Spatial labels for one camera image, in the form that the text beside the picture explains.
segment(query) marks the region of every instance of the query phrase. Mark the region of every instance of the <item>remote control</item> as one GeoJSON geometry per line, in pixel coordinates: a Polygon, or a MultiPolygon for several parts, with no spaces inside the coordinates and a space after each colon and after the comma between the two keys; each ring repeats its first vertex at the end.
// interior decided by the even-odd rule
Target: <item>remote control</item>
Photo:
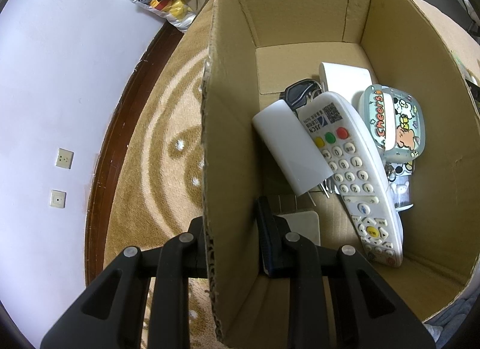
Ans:
{"type": "Polygon", "coordinates": [[[403,230],[377,147],[340,94],[321,93],[298,118],[334,172],[333,180],[370,260],[402,264],[403,230]]]}

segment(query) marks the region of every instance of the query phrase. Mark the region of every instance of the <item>screw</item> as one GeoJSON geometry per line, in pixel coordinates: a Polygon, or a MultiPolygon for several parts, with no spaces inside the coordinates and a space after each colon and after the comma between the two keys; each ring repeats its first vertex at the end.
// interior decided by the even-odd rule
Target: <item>screw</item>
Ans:
{"type": "Polygon", "coordinates": [[[285,235],[285,238],[289,242],[298,242],[300,240],[300,235],[290,232],[285,235]]]}
{"type": "Polygon", "coordinates": [[[345,255],[354,255],[355,254],[355,248],[350,245],[344,245],[342,246],[342,253],[345,255]]]}
{"type": "Polygon", "coordinates": [[[178,238],[182,243],[188,243],[188,242],[191,242],[193,241],[194,239],[194,236],[190,233],[183,233],[183,234],[180,234],[179,238],[178,238]]]}
{"type": "Polygon", "coordinates": [[[138,253],[138,250],[135,246],[128,246],[124,251],[123,251],[123,255],[125,257],[133,257],[134,255],[136,255],[138,253]]]}

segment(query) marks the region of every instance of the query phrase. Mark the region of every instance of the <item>beige rug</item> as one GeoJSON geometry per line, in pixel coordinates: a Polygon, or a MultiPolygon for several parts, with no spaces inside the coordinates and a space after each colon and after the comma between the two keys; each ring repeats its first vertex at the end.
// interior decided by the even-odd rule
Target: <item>beige rug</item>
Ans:
{"type": "MultiPolygon", "coordinates": [[[[421,0],[415,2],[455,55],[480,77],[480,47],[437,9],[421,0]]],[[[163,245],[202,214],[200,82],[211,19],[212,0],[183,37],[143,109],[118,181],[105,265],[126,246],[145,250],[163,245]]],[[[191,345],[224,348],[215,338],[207,291],[207,280],[190,280],[191,345]]],[[[146,347],[150,305],[149,296],[142,348],[146,347]]]]}

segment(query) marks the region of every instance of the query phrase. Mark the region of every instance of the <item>electrical socket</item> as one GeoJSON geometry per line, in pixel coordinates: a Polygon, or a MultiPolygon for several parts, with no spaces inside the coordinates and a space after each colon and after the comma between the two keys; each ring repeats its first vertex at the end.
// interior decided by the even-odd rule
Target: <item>electrical socket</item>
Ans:
{"type": "Polygon", "coordinates": [[[65,208],[65,200],[67,198],[67,192],[61,190],[52,190],[50,197],[50,207],[65,208]]]}
{"type": "Polygon", "coordinates": [[[64,169],[71,168],[71,161],[74,159],[74,153],[72,151],[59,148],[57,155],[57,163],[55,166],[63,167],[64,169]]]}

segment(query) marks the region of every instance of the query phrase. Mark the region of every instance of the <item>qr code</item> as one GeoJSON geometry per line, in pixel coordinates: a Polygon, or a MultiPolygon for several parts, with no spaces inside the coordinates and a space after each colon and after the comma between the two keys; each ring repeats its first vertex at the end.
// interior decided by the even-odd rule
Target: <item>qr code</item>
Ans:
{"type": "Polygon", "coordinates": [[[342,119],[342,116],[340,116],[340,112],[338,111],[333,102],[330,105],[325,106],[323,108],[323,111],[328,117],[328,120],[330,120],[330,124],[333,124],[334,122],[342,119]]]}

